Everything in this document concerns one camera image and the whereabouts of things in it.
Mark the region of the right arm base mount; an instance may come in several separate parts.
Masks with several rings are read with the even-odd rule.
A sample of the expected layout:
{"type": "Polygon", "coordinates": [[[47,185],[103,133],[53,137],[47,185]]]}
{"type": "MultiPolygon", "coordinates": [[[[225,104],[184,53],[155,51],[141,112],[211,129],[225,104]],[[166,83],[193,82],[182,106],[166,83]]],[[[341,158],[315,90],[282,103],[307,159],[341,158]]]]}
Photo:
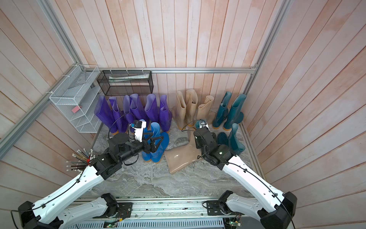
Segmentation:
{"type": "Polygon", "coordinates": [[[231,194],[233,194],[233,192],[227,190],[218,200],[204,201],[202,206],[207,210],[209,216],[234,215],[235,212],[231,211],[226,204],[226,201],[231,194]]]}

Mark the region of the beige rain boot large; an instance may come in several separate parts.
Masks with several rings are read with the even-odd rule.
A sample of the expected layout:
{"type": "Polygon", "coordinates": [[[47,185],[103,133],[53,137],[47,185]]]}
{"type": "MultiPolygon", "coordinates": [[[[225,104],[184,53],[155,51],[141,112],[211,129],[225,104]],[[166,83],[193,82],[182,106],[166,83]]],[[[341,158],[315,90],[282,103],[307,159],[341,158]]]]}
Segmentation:
{"type": "Polygon", "coordinates": [[[177,124],[177,127],[182,130],[186,125],[186,102],[181,91],[176,93],[176,104],[172,108],[172,116],[177,124]]]}

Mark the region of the purple rain boot back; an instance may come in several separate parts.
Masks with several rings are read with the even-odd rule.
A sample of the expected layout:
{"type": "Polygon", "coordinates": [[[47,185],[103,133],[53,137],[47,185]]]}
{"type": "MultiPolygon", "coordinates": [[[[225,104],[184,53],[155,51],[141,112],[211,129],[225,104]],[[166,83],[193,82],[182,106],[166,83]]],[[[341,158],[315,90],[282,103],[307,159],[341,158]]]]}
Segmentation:
{"type": "Polygon", "coordinates": [[[171,127],[172,114],[168,106],[167,95],[161,95],[160,97],[160,113],[159,124],[164,132],[169,132],[171,127]]]}

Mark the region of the blue rain boot front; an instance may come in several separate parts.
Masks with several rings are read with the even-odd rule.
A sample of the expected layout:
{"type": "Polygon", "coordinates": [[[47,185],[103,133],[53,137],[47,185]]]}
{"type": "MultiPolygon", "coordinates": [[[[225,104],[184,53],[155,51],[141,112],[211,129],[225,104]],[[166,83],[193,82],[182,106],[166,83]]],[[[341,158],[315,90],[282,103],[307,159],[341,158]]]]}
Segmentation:
{"type": "Polygon", "coordinates": [[[163,138],[155,140],[154,143],[156,145],[158,145],[160,143],[160,145],[154,153],[151,153],[152,162],[159,163],[163,156],[164,151],[166,150],[166,148],[169,144],[169,135],[167,132],[160,131],[160,125],[157,122],[151,123],[151,130],[153,132],[152,138],[161,137],[161,136],[163,137],[163,138]]]}

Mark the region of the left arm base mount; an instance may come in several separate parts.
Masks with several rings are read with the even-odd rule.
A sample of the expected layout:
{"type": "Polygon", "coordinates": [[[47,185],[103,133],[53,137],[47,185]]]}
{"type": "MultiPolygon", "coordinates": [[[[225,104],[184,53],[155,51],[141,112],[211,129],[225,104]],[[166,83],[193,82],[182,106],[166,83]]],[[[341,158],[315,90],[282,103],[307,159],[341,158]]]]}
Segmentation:
{"type": "Polygon", "coordinates": [[[132,202],[119,203],[111,193],[101,195],[101,198],[106,201],[106,212],[95,218],[129,218],[131,216],[132,202]]]}

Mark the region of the blue rain boot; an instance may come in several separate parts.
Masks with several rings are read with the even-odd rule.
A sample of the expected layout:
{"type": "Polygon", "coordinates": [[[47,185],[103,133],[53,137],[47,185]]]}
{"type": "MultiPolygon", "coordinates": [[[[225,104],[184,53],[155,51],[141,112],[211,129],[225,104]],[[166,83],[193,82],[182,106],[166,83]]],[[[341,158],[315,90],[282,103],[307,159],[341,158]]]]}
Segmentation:
{"type": "Polygon", "coordinates": [[[156,145],[158,145],[160,143],[160,145],[154,153],[151,153],[152,162],[159,163],[163,156],[164,151],[166,150],[166,148],[169,144],[169,135],[167,132],[160,131],[160,125],[157,122],[151,123],[151,130],[153,132],[152,138],[161,137],[161,136],[163,137],[163,138],[155,140],[154,143],[156,145]]]}
{"type": "Polygon", "coordinates": [[[150,131],[147,128],[147,122],[144,119],[140,119],[139,121],[142,122],[142,126],[145,126],[145,128],[143,129],[143,134],[142,134],[142,143],[144,145],[144,150],[142,152],[142,158],[144,161],[148,162],[151,161],[151,147],[150,147],[150,142],[151,142],[151,137],[153,137],[153,132],[150,131]]]}

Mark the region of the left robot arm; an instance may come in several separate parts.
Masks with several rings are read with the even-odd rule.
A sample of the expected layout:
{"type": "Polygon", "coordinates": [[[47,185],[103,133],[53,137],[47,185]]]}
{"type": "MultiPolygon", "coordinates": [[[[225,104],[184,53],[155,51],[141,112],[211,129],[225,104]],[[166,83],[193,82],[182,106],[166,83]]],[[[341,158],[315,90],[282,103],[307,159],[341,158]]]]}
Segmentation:
{"type": "Polygon", "coordinates": [[[122,168],[127,160],[140,152],[155,153],[169,142],[169,136],[142,133],[142,139],[132,141],[127,133],[119,133],[108,140],[108,148],[93,159],[83,171],[64,186],[34,203],[26,201],[17,212],[23,229],[63,229],[93,217],[121,216],[115,197],[103,194],[96,200],[69,208],[86,191],[107,180],[122,168]]]}

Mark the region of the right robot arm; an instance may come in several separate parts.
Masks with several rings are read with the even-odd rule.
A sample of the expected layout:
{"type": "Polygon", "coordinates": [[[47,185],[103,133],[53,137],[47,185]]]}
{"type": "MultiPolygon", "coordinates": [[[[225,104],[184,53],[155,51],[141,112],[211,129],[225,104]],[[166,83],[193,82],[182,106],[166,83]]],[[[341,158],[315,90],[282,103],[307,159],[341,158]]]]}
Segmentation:
{"type": "Polygon", "coordinates": [[[196,148],[201,158],[238,181],[252,198],[244,198],[227,190],[217,201],[207,203],[208,214],[242,214],[261,222],[266,229],[286,229],[293,225],[297,197],[273,187],[256,174],[237,154],[243,145],[231,133],[227,140],[207,127],[194,131],[196,148]]]}

